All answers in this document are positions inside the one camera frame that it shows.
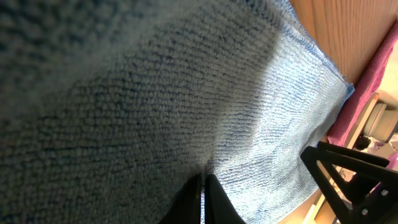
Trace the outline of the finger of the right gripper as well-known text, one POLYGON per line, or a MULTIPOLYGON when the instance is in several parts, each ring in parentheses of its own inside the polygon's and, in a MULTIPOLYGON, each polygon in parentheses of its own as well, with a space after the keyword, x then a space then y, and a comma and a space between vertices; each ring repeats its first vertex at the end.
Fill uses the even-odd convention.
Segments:
POLYGON ((340 223, 397 223, 397 171, 388 159, 325 142, 300 157, 340 223))

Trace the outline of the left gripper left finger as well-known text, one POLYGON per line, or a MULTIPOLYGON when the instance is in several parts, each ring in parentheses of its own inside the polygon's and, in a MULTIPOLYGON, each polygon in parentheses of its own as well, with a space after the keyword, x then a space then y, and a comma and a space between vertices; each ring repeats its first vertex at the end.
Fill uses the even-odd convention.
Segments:
POLYGON ((159 224, 200 224, 201 218, 201 175, 189 179, 159 224))

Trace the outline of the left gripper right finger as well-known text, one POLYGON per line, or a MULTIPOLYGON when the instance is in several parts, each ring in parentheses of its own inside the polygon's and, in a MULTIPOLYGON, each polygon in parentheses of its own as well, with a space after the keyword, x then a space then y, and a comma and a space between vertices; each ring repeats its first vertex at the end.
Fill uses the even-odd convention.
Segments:
POLYGON ((205 179, 205 224, 245 224, 214 174, 205 179))

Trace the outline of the blue microfiber cloth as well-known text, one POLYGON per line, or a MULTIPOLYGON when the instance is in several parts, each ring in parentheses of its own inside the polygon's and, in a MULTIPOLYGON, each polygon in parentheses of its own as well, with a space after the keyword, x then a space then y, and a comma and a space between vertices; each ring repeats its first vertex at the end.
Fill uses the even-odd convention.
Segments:
POLYGON ((353 92, 288 1, 2 1, 1 222, 157 223, 214 173, 277 223, 353 92))

